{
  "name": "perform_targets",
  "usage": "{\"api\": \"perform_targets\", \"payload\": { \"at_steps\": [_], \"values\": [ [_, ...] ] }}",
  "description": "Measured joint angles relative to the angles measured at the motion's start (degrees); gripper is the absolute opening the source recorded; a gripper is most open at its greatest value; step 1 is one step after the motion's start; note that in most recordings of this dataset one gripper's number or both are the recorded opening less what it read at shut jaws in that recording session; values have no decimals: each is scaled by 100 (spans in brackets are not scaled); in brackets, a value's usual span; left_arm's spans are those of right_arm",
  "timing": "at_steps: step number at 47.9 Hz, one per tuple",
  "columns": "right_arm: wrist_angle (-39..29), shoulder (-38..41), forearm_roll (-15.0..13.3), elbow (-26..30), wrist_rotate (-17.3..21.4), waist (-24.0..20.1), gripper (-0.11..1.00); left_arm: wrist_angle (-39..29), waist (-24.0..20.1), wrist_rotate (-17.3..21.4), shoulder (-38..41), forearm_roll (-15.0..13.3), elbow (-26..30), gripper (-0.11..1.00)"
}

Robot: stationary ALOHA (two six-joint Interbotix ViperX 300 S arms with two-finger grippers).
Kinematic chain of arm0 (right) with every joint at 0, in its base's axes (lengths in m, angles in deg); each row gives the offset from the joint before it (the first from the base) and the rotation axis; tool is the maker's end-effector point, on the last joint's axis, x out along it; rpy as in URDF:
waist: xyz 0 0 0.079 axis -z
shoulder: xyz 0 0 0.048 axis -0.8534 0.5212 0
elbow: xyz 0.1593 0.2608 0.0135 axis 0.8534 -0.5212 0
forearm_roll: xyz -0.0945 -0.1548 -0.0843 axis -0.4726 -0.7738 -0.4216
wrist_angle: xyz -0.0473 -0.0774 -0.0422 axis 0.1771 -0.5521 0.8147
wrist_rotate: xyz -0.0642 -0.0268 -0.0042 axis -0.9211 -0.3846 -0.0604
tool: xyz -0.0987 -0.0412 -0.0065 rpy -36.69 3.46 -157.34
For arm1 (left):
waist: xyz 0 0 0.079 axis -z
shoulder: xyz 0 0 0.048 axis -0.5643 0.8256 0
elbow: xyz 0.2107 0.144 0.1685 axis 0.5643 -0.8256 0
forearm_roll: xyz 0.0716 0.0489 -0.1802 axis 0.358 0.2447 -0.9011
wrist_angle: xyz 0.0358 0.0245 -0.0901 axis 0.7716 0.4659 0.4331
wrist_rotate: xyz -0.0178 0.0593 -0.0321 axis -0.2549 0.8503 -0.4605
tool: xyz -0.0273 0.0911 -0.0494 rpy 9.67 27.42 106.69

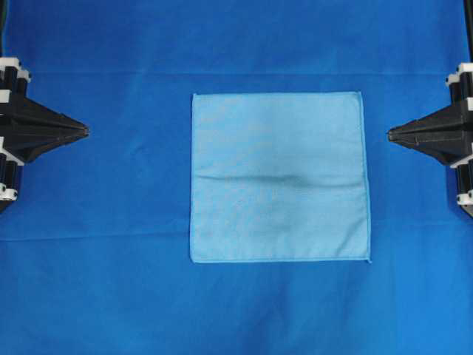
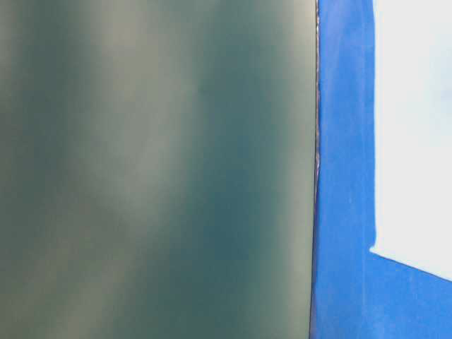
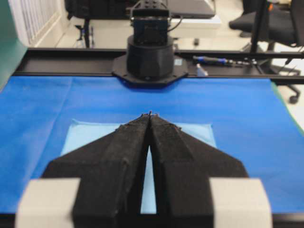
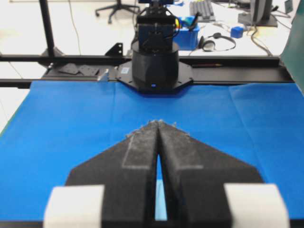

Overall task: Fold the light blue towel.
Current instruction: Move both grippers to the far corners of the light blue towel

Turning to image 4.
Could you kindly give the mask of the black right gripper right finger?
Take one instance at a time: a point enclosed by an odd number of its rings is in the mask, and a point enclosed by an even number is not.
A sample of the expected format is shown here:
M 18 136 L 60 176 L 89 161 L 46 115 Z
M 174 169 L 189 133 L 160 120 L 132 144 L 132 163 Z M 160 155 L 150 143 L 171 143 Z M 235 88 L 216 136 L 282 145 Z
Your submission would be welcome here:
M 281 194 L 252 165 L 159 122 L 168 217 L 183 228 L 288 228 Z

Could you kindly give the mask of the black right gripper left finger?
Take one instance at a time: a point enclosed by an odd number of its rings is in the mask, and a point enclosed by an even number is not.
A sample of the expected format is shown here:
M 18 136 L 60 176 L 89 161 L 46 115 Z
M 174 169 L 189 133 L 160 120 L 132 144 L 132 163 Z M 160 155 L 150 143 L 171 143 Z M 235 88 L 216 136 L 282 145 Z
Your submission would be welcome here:
M 154 219 L 158 123 L 74 167 L 54 187 L 46 228 L 143 228 Z

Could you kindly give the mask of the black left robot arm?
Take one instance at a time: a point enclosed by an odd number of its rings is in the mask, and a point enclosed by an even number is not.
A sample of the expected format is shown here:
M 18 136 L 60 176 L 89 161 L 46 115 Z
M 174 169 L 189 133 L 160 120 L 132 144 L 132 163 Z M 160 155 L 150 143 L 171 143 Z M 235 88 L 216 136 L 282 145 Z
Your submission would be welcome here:
M 118 67 L 116 80 L 143 93 L 169 93 L 193 82 L 190 65 L 180 62 L 173 41 L 178 18 L 167 9 L 172 0 L 147 0 L 136 17 L 132 59 Z

